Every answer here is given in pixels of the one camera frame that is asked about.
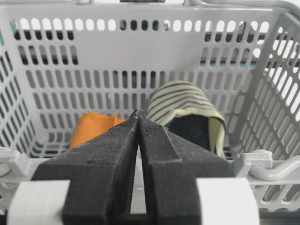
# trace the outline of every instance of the white plastic clip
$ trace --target white plastic clip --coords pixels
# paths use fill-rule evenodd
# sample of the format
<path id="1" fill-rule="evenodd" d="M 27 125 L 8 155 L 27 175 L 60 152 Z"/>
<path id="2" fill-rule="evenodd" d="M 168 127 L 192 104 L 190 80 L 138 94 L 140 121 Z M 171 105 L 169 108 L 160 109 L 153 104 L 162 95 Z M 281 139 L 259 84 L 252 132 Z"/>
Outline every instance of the white plastic clip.
<path id="1" fill-rule="evenodd" d="M 237 177 L 246 177 L 251 166 L 259 165 L 266 169 L 273 167 L 273 153 L 267 150 L 255 150 L 238 155 L 231 166 Z"/>
<path id="2" fill-rule="evenodd" d="M 5 176 L 10 171 L 15 176 L 27 176 L 31 161 L 25 153 L 0 147 L 0 177 Z"/>
<path id="3" fill-rule="evenodd" d="M 202 225 L 259 225 L 257 203 L 246 178 L 197 178 L 196 182 Z"/>
<path id="4" fill-rule="evenodd" d="M 63 225 L 61 212 L 69 180 L 21 182 L 8 210 L 7 225 Z"/>

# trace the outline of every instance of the striped cloth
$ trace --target striped cloth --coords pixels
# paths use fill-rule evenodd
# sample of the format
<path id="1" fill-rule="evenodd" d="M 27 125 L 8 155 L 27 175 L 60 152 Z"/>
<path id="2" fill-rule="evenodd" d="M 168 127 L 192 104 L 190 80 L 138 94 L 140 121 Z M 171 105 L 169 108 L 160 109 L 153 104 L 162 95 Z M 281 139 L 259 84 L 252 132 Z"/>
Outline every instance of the striped cloth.
<path id="1" fill-rule="evenodd" d="M 188 115 L 207 119 L 208 131 L 204 132 L 208 132 L 210 151 L 225 157 L 225 120 L 198 87 L 184 81 L 167 83 L 154 93 L 147 110 L 149 120 L 166 127 L 174 118 Z"/>

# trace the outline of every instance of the navy stripe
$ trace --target navy stripe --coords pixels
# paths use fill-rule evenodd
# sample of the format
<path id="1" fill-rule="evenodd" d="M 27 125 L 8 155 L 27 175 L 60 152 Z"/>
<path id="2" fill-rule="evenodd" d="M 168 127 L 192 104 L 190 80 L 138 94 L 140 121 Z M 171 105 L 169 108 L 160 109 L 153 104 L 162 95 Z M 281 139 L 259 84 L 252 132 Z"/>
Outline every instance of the navy stripe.
<path id="1" fill-rule="evenodd" d="M 186 103 L 195 103 L 195 104 L 197 104 L 197 105 L 202 105 L 202 104 L 199 104 L 198 102 L 190 102 L 190 101 L 188 101 L 188 102 L 185 102 L 185 103 L 179 105 L 178 108 L 182 107 L 182 106 L 183 106 L 184 104 L 186 104 Z M 157 118 L 154 122 L 160 120 L 161 118 L 163 118 L 164 116 L 166 116 L 168 113 L 169 113 L 169 111 L 166 112 L 166 113 L 164 113 L 161 117 Z"/>
<path id="2" fill-rule="evenodd" d="M 181 99 L 175 100 L 175 101 L 171 102 L 170 104 L 168 104 L 168 105 L 166 105 L 166 106 L 162 106 L 162 107 L 158 108 L 158 109 L 152 114 L 152 116 L 149 117 L 149 119 L 151 119 L 153 116 L 155 116 L 159 111 L 161 111 L 161 110 L 163 110 L 163 109 L 166 109 L 166 108 L 168 108 L 169 106 L 171 106 L 171 105 L 173 105 L 173 104 L 176 104 L 177 102 L 182 101 L 182 100 L 184 100 L 184 99 L 186 99 L 186 98 L 192 98 L 192 99 L 197 99 L 197 100 L 199 100 L 199 99 L 196 98 L 196 97 L 190 97 L 190 96 L 188 96 L 188 97 L 183 97 L 183 98 L 181 98 Z M 208 106 L 210 109 L 215 110 L 215 108 L 211 107 L 211 105 L 208 105 L 208 104 L 202 104 L 202 103 L 199 103 L 199 102 L 197 102 L 197 104 L 198 104 L 198 105 L 203 105 L 203 106 L 205 105 L 205 106 Z"/>
<path id="3" fill-rule="evenodd" d="M 161 98 L 161 97 L 164 97 L 164 96 L 166 96 L 166 95 L 170 95 L 170 94 L 173 94 L 173 93 L 178 93 L 178 92 L 182 92 L 182 91 L 186 91 L 186 90 L 195 90 L 195 89 L 181 89 L 181 90 L 175 90 L 175 91 L 172 91 L 172 92 L 168 92 L 168 93 L 166 93 L 166 94 L 163 94 L 163 95 L 160 95 L 160 96 L 158 96 L 158 97 L 156 97 L 156 98 L 154 98 L 154 99 L 151 99 L 150 100 L 150 102 L 153 102 L 153 101 L 155 101 L 155 100 L 157 100 L 157 99 L 159 99 L 159 98 Z"/>
<path id="4" fill-rule="evenodd" d="M 212 116 L 211 118 L 215 118 L 215 119 L 217 119 L 218 121 L 220 121 L 220 123 L 222 123 L 222 125 L 223 125 L 223 127 L 224 127 L 225 134 L 226 134 L 227 132 L 226 132 L 226 123 L 225 123 L 225 121 L 222 120 L 222 119 L 220 119 L 220 118 L 218 118 L 218 117 L 215 117 L 215 116 Z"/>
<path id="5" fill-rule="evenodd" d="M 199 94 L 199 93 L 191 93 L 191 92 L 187 92 L 187 94 L 193 94 L 193 95 L 197 95 L 197 96 L 202 96 L 202 97 L 204 97 L 203 95 L 201 95 L 201 94 Z M 181 95 L 184 95 L 184 93 L 181 93 L 181 94 L 172 96 L 172 97 L 170 97 L 170 98 L 167 98 L 167 99 L 165 99 L 165 100 L 163 100 L 163 101 L 160 101 L 160 102 L 157 103 L 155 106 L 153 106 L 153 107 L 151 107 L 150 109 L 148 109 L 147 114 L 150 114 L 150 112 L 151 112 L 155 107 L 157 107 L 159 104 L 161 104 L 161 103 L 163 103 L 163 102 L 165 102 L 165 101 L 168 101 L 168 100 L 170 100 L 171 98 L 175 98 L 175 97 L 181 96 Z"/>

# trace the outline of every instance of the orange cloth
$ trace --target orange cloth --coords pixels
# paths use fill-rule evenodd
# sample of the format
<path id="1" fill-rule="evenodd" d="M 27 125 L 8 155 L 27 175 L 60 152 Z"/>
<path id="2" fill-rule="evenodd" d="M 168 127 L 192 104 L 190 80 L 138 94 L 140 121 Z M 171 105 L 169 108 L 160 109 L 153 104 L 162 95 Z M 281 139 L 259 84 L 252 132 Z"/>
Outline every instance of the orange cloth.
<path id="1" fill-rule="evenodd" d="M 118 118 L 117 113 L 114 116 L 105 116 L 96 112 L 89 112 L 79 119 L 69 148 L 72 149 L 85 143 L 124 121 Z"/>

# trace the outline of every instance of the white plastic basket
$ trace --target white plastic basket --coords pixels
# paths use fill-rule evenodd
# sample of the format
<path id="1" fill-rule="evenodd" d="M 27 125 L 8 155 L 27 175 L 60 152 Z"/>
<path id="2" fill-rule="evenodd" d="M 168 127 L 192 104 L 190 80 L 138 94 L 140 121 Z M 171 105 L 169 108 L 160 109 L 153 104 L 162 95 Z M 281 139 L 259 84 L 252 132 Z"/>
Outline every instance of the white plastic basket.
<path id="1" fill-rule="evenodd" d="M 274 160 L 299 155 L 299 8 L 84 2 L 0 5 L 1 146 L 56 156 L 84 113 L 127 118 L 164 83 L 185 80 L 225 117 L 228 158 L 255 149 Z M 299 210 L 300 182 L 288 182 L 269 201 L 266 183 L 261 208 Z"/>

